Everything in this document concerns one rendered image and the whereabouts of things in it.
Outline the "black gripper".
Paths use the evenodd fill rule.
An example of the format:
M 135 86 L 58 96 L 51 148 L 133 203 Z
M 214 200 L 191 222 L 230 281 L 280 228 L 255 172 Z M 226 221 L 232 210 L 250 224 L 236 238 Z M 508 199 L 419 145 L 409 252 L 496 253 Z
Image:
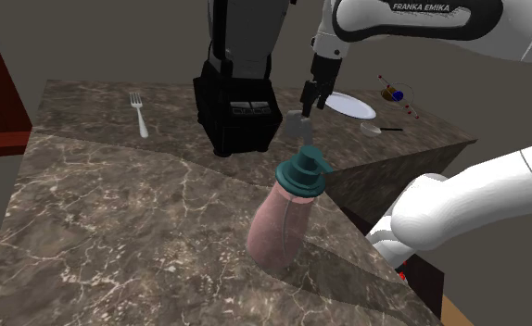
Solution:
M 323 109 L 327 98 L 332 94 L 342 59 L 328 58 L 314 54 L 310 73 L 312 81 L 305 81 L 300 103 L 302 104 L 301 115 L 304 118 L 310 116 L 313 102 L 317 98 L 317 89 L 320 91 L 317 107 Z

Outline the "white plate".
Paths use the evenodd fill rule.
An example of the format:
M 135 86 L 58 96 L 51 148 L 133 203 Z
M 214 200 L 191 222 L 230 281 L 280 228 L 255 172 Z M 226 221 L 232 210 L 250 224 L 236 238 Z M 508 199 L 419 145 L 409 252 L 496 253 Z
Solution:
M 354 119 L 374 119 L 375 110 L 360 99 L 348 94 L 332 92 L 325 104 L 334 111 Z

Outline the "atom model figure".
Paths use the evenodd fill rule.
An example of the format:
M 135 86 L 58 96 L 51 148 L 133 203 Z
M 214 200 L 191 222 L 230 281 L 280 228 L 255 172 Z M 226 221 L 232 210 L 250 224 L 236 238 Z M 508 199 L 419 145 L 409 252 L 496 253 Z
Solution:
M 377 80 L 383 86 L 380 95 L 387 102 L 397 105 L 415 119 L 419 119 L 417 111 L 413 107 L 415 92 L 411 86 L 404 82 L 390 82 L 383 75 L 378 75 Z

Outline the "pink soap dispenser teal pump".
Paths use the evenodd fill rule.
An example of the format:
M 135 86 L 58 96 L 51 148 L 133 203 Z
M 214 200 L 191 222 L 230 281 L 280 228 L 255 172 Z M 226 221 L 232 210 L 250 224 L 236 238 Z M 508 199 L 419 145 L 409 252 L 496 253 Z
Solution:
M 261 203 L 247 235 L 247 252 L 263 270 L 278 271 L 294 260 L 309 224 L 313 201 L 333 169 L 313 145 L 278 165 L 275 183 Z

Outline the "silver fork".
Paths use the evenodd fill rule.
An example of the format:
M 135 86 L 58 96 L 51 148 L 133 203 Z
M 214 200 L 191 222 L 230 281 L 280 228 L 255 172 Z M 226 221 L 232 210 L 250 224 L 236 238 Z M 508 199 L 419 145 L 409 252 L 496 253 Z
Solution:
M 130 104 L 136 110 L 137 113 L 140 136 L 142 138 L 147 138 L 149 136 L 149 132 L 141 112 L 141 108 L 143 107 L 143 101 L 139 93 L 130 93 Z

